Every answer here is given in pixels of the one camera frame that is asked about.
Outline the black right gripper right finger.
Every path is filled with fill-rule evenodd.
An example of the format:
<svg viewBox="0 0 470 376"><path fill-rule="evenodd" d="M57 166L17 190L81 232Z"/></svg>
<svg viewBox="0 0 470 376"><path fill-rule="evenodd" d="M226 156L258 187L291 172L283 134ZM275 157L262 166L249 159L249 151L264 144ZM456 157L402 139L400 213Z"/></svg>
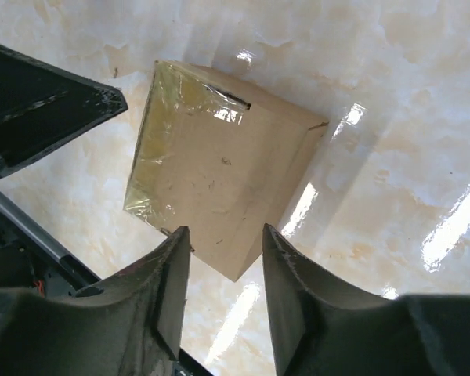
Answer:
<svg viewBox="0 0 470 376"><path fill-rule="evenodd" d="M262 231L279 375L470 375L470 295L374 295Z"/></svg>

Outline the brown cardboard express box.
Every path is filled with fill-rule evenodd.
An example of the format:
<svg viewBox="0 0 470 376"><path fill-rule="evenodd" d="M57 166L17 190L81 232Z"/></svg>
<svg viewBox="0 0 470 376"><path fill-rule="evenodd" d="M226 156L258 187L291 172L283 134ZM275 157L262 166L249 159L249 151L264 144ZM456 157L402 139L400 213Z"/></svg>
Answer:
<svg viewBox="0 0 470 376"><path fill-rule="evenodd" d="M158 60L124 208L190 229L195 255L229 280L260 256L327 131L325 117L211 67Z"/></svg>

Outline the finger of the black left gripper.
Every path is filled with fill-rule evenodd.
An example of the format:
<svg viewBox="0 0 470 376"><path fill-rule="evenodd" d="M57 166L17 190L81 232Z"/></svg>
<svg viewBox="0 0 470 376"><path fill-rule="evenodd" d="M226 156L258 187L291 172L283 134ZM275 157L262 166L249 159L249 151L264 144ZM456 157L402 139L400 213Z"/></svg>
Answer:
<svg viewBox="0 0 470 376"><path fill-rule="evenodd" d="M119 89L0 45L0 179L127 109Z"/></svg>

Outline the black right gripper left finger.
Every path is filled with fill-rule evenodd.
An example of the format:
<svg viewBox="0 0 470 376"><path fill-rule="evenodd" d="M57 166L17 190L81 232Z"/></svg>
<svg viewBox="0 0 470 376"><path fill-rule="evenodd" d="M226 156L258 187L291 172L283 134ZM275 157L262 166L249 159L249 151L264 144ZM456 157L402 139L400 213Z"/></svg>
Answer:
<svg viewBox="0 0 470 376"><path fill-rule="evenodd" d="M170 375L190 270L181 226L148 255L72 296L0 288L0 375Z"/></svg>

